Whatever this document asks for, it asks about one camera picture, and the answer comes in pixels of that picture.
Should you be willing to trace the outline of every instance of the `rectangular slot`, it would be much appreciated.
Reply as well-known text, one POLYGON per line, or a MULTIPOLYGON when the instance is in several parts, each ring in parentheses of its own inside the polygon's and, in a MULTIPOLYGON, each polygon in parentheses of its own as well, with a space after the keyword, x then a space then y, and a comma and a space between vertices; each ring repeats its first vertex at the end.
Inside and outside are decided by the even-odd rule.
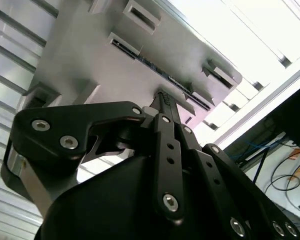
POLYGON ((203 121, 203 123, 206 124, 209 128, 211 128, 214 131, 216 131, 218 129, 218 126, 215 125, 214 123, 208 123, 206 121, 203 121))
POLYGON ((156 26, 160 23, 160 19, 153 16, 134 0, 130 0, 127 3, 123 13, 151 35, 155 32, 156 26))
POLYGON ((133 60, 136 59, 135 54, 132 51, 130 51, 126 46, 124 46, 123 44, 121 44, 120 42, 118 42, 117 40, 113 39, 111 41, 111 45, 115 46, 117 49, 119 49, 121 52, 123 52, 126 55, 128 55, 133 60))
POLYGON ((253 84, 254 88, 257 89, 259 92, 264 88, 260 82, 255 82, 253 84))
POLYGON ((39 82, 20 97, 16 111, 58 106, 61 98, 58 92, 39 82))
POLYGON ((206 92, 203 87, 199 87, 197 83, 192 82, 190 85, 191 95, 200 99, 203 103, 207 104, 210 108, 215 107, 213 98, 206 92))
POLYGON ((233 110, 234 112, 238 112, 240 110, 240 108, 237 105, 235 105, 234 103, 229 105, 229 108, 231 110, 233 110))
POLYGON ((139 12, 136 8, 132 7, 130 12, 137 18, 139 18, 141 21, 143 21, 152 31, 156 29, 155 24, 149 18, 147 18, 145 15, 139 12))
POLYGON ((238 84, 242 81, 242 75, 235 71, 230 70, 229 67, 222 68, 219 66, 218 63, 214 62, 213 60, 208 61, 208 65, 210 66, 208 69, 213 72, 213 74, 217 75, 218 78, 222 78, 225 81, 227 81, 230 85, 236 87, 238 84))
POLYGON ((109 43, 119 49, 121 52, 128 55, 133 60, 139 55, 141 47, 133 47, 131 44, 123 40, 121 37, 116 35, 114 32, 111 32, 108 37, 109 43))
POLYGON ((188 124, 191 120, 192 120, 192 117, 190 116, 190 117, 185 121, 184 124, 188 124))
POLYGON ((217 79, 220 83, 222 83, 227 89, 231 89, 233 87, 233 85, 230 82, 225 80, 223 77, 211 72, 210 70, 205 68, 203 71, 206 73, 208 78, 209 78, 209 75, 212 75, 215 79, 217 79))

